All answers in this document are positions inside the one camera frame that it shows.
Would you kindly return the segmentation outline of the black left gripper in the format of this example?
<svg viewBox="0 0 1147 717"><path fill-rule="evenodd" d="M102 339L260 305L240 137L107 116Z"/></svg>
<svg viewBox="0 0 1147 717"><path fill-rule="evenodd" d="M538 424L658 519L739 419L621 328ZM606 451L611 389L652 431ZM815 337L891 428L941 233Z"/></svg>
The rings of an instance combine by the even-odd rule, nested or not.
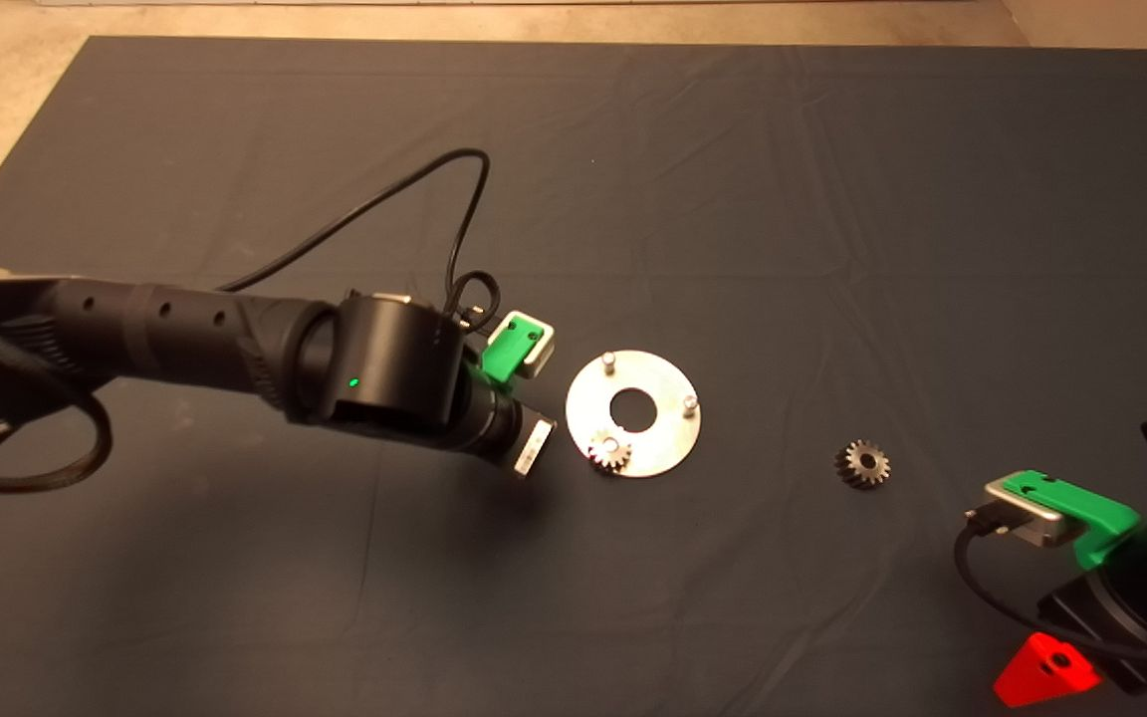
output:
<svg viewBox="0 0 1147 717"><path fill-rule="evenodd" d="M555 419L500 396L481 435L481 458L514 478L528 480L557 430Z"/></svg>

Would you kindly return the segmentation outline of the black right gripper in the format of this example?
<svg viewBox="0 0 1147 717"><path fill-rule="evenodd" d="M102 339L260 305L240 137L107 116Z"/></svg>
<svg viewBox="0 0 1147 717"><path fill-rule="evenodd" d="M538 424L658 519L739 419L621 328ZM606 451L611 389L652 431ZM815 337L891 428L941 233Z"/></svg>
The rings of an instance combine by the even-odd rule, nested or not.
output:
<svg viewBox="0 0 1147 717"><path fill-rule="evenodd" d="M1037 617L1115 649L1147 652L1147 578L1084 572L1038 600ZM993 693L1008 708L1095 689L1103 676L1072 644L1032 632L1002 667Z"/></svg>

